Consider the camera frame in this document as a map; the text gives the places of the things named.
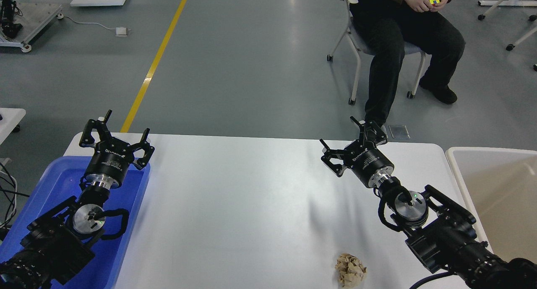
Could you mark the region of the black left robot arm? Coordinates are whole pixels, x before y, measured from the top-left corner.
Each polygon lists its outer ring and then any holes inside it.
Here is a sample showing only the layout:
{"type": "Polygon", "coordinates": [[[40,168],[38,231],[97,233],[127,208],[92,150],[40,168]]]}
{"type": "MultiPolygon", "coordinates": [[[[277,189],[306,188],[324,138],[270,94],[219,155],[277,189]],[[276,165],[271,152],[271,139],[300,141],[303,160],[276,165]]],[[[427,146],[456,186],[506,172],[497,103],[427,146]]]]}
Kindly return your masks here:
{"type": "Polygon", "coordinates": [[[130,166],[148,166],[155,148],[147,128],[139,142],[112,136],[107,121],[90,119],[79,145],[94,154],[79,181],[81,195],[71,196],[33,220],[21,240],[22,249],[1,264],[2,289],[50,289],[52,281],[66,284],[95,257],[99,240],[120,238],[128,228],[129,210],[105,209],[114,188],[120,188],[130,166]]]}

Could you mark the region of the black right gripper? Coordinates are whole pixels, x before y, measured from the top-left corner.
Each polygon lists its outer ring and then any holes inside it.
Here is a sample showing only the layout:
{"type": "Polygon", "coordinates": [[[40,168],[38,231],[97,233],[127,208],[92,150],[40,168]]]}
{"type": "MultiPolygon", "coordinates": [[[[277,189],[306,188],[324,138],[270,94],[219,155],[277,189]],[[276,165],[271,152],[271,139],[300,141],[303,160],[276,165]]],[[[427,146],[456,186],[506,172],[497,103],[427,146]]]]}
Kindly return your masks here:
{"type": "Polygon", "coordinates": [[[360,130],[357,141],[344,149],[331,149],[320,139],[323,145],[321,161],[337,177],[342,177],[348,168],[367,188],[379,187],[394,171],[394,164],[377,149],[378,146],[388,143],[387,134],[374,121],[358,121],[353,116],[350,119],[360,130]],[[332,163],[332,159],[340,160],[341,163],[332,163]]]}

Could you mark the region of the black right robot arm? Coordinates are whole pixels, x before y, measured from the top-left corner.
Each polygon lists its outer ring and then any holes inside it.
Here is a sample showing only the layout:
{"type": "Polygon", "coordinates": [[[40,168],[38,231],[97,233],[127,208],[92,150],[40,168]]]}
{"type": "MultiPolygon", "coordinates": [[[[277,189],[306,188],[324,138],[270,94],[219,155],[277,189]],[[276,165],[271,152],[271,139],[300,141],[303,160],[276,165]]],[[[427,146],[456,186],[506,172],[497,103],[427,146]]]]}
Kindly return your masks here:
{"type": "Polygon", "coordinates": [[[393,176],[394,164],[378,146],[386,133],[375,122],[357,121],[359,138],[344,149],[331,149],[324,141],[321,161],[341,177],[352,170],[379,197],[378,217],[384,226],[404,232],[405,243],[431,272],[416,282],[457,275],[471,289],[535,289],[536,264],[525,258],[505,262],[491,253],[486,241],[477,241],[475,216],[431,185],[423,192],[409,191],[393,176]]]}

